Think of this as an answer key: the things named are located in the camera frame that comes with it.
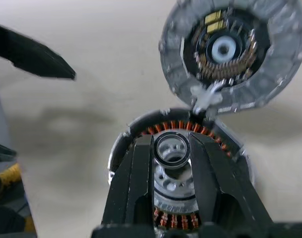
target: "copper coil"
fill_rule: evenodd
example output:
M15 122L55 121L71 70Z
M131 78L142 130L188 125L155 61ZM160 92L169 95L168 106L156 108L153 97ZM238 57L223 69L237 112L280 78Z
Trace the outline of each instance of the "copper coil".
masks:
M247 67L251 67L256 60L256 49L257 43L254 41L253 37L249 39L250 44L243 54L230 62L222 64L214 64L212 62L206 62L206 55L200 55L200 68L202 68L201 73L205 77L212 77L213 79L221 80L224 78L231 78L235 75L243 73Z
M200 46L201 49L205 48L206 42L202 41L199 46Z
M198 132L199 129L200 129L200 125L198 123L196 123L195 126L194 126L194 130L193 131L194 132Z
M186 215L181 216L181 227L183 230L188 230L188 219Z
M222 144L222 145L221 145L221 149L222 149L222 150L227 150L227 145Z
M187 122L186 130L191 130L192 128L192 123L189 121Z
M204 134L205 135L207 132L208 132L207 128L203 126L200 134Z
M179 120L178 122L176 122L174 120L170 121L170 122L163 122L161 124L157 124L157 125L154 125L152 127L147 128L147 131L148 131L149 134L155 134L155 130L157 132L160 132L160 131L163 131L163 130L169 130L170 127L172 129L175 129L175 128L177 128L176 123L178 123L178 128L184 128L184 129L187 129L189 131L191 131L192 128L193 128L192 131L194 131L194 132L199 132L201 134L208 135L212 138L215 137L214 132L208 130L208 128L206 128L204 126L201 127L201 125L198 124L198 123L193 124L190 121L188 121L186 123L186 126L185 126L185 123L182 120ZM221 138L220 137L216 138L215 142L220 144L221 143ZM227 156L232 157L231 152L228 151L227 145L222 143L221 148L222 148L223 151L226 152ZM160 226L162 229L169 228L169 229L192 230L192 229L198 228L199 225L200 225L200 218L198 217L198 215L196 215L195 213L192 213L189 216L188 215L168 214L164 211L161 211L157 207L154 210L154 222L155 222L155 224Z
M213 132L210 132L210 133L208 134L208 136L211 137L211 138L214 138L214 137L215 137L215 134L214 134Z
M161 132L162 131L162 128L161 128L161 126L160 125L155 125L155 128L156 128L156 130L157 130L157 132Z
M160 226L162 228L166 228L167 220L168 220L168 214L167 213L163 213L163 215L161 217L161 221L160 221Z
M147 128L147 131L151 134L154 135L154 129L152 127Z
M195 32L195 34L194 34L194 36L193 36L193 38L192 38L192 44L193 45L195 45L196 44L196 42L198 41L198 39L199 39L199 37L200 37L200 34L201 34L201 32L203 31L203 27L205 26L205 22L201 22L200 24L199 24L199 27L198 27L198 29L196 30L196 32Z
M169 129L169 125L167 124L167 122L163 122L163 127L164 127L164 130L168 130Z
M177 223L177 215L172 215L172 220L171 220L171 228L176 229L178 227Z
M179 121L179 129L184 129L184 122L182 120Z
M176 122L174 120L171 121L171 128L176 129Z
M217 139L215 139L215 141L216 141L217 143L221 143L221 138L218 137Z
M194 229L198 228L199 222L198 222L198 218L197 218L196 214L193 213L190 215L190 217L191 217L191 223L192 223L193 228Z
M248 69L246 70L246 72L245 72L244 75L245 75L246 78L250 78L251 75L252 75L252 71L248 68Z
M156 208L155 208L155 211L154 211L154 214L153 214L154 221L156 221L156 220L158 219L159 214L160 214L160 211L159 211L159 209L156 207Z

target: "black plastic tool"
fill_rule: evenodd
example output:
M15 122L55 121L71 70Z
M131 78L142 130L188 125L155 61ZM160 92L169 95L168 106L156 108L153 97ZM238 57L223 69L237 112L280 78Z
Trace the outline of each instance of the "black plastic tool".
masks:
M40 77L74 80L75 71L47 46L0 26L0 57Z

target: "gray floor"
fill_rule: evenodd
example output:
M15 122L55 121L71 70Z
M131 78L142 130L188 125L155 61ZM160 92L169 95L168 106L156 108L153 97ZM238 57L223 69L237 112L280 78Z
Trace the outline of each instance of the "gray floor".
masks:
M125 124L183 104L157 51L175 0L3 0L0 24L46 43L78 81L39 79L0 59L0 95L41 238L89 237L108 193L107 159ZM275 221L302 221L302 67L266 108L223 117L258 170Z

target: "yellow object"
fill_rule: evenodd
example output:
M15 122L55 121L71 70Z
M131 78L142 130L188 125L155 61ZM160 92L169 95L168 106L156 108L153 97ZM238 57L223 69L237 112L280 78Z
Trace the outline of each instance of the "yellow object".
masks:
M2 188L11 186L13 183L21 181L21 170L18 163L12 165L8 169L0 173L0 179L2 181Z
M215 31L218 31L218 30L221 30L221 29L224 29L226 28L226 24L224 21L218 21L216 23L213 23L209 26L207 26L207 33L208 34L211 34Z
M36 233L36 229L35 229L35 226L34 226L34 221L33 221L32 216L25 217L24 231L29 232L29 233Z
M222 17L221 11L214 12L205 17L205 24L209 25L210 23L214 23L215 21L218 21L221 17Z

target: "brushless motor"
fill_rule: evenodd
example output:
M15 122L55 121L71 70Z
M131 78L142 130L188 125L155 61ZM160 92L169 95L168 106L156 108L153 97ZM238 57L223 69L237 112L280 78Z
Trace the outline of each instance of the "brushless motor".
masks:
M290 83L302 62L302 4L180 0L167 18L159 51L169 88L189 108L137 118L114 143L108 170L111 182L135 139L154 136L154 225L160 237L170 229L195 233L201 225L189 132L213 139L233 171L254 184L243 145L217 115L263 107Z
M154 225L160 231L195 231L201 224L194 191L187 135L197 132L211 137L227 155L229 163L240 168L254 183L254 173L243 145L217 121L198 122L188 109L155 111L137 118L121 133L109 157L109 182L124 155L143 134L154 136Z

